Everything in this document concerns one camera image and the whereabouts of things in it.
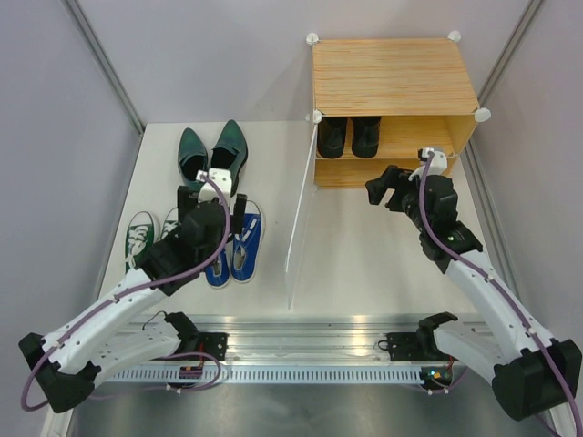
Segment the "blue canvas sneaker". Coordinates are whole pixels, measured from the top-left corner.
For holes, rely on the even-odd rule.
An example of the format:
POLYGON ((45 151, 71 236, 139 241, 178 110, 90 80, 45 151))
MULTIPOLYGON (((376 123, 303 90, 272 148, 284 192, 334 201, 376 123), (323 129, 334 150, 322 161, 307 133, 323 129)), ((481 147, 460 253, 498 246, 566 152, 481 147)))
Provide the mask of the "blue canvas sneaker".
POLYGON ((256 273, 264 230, 261 207, 248 200, 242 230, 233 238, 230 272, 236 281, 249 282, 256 273))
POLYGON ((226 253, 222 252, 212 264, 205 268, 204 272, 206 281, 212 288, 225 287, 230 281, 230 268, 226 253))

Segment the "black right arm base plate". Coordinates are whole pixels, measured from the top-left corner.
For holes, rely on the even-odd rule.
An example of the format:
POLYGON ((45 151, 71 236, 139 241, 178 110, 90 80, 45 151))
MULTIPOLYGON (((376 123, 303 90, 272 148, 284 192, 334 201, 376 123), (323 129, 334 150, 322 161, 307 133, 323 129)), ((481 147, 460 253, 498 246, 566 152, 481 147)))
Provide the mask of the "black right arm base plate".
POLYGON ((391 361, 424 361, 424 350, 415 332, 389 332, 385 334, 386 349, 391 361))

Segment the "black leather shoe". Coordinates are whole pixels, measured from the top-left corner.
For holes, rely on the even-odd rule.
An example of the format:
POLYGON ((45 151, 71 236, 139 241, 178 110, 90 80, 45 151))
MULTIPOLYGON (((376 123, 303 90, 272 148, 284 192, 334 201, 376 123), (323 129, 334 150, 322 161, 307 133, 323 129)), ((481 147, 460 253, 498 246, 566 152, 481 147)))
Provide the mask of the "black leather shoe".
POLYGON ((381 117, 353 117, 352 152, 358 158, 373 158, 380 143, 381 117))
POLYGON ((317 150, 322 158, 339 158, 344 151, 346 117, 324 117, 319 123, 317 150))

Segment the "white cabinet door panel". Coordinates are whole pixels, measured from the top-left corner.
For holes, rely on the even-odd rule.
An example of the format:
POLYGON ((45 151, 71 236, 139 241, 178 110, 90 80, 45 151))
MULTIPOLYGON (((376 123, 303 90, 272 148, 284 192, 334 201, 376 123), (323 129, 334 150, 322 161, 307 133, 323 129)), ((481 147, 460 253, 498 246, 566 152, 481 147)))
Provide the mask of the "white cabinet door panel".
POLYGON ((302 253, 310 216, 312 195, 315 191, 314 172, 316 162, 316 143, 318 125, 311 128, 311 142, 304 159, 299 197, 296 202, 295 215, 291 230, 291 239, 288 247, 284 282, 286 287, 287 307, 290 310, 297 289, 297 282, 302 264, 302 253))

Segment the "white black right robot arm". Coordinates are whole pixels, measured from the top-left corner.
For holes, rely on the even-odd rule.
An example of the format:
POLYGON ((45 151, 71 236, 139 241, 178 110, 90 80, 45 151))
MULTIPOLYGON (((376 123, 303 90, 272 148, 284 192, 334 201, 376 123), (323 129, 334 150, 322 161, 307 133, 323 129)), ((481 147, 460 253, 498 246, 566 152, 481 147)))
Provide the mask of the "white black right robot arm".
POLYGON ((495 338, 483 340, 443 312, 420 321, 418 353, 428 360, 448 355, 461 361, 489 383, 515 421, 564 403, 575 408, 581 350, 572 340, 557 340, 500 279, 479 239, 457 217, 452 179, 390 165, 365 188, 372 205, 393 192, 386 208, 412 220, 426 257, 464 292, 495 338))

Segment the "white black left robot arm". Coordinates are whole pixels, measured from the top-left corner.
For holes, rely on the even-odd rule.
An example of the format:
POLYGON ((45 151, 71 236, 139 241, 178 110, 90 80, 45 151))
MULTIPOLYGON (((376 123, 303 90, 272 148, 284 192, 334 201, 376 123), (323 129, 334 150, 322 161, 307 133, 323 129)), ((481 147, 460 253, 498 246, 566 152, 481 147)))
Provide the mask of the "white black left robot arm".
POLYGON ((206 181, 200 192, 178 190, 179 205, 170 211, 161 233, 155 220, 140 211, 130 221, 125 244, 125 276, 104 297, 45 335, 29 333, 19 341, 31 374, 21 394, 21 407, 33 383, 46 398, 43 406, 68 412, 89 399, 115 374, 150 360, 200 360, 220 363, 221 334, 202 334, 182 312, 164 313, 154 327, 143 327, 125 339, 118 331, 139 313, 159 304, 196 279, 225 248, 234 221, 230 192, 206 181))

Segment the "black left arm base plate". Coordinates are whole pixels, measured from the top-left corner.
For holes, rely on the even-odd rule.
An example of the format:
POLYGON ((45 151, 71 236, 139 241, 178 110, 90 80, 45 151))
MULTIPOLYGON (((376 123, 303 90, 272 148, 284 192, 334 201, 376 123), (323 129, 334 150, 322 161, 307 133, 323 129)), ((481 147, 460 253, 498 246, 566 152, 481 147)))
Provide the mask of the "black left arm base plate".
POLYGON ((195 351, 205 352, 218 361, 224 361, 228 349, 229 334, 226 332, 201 332, 195 351))

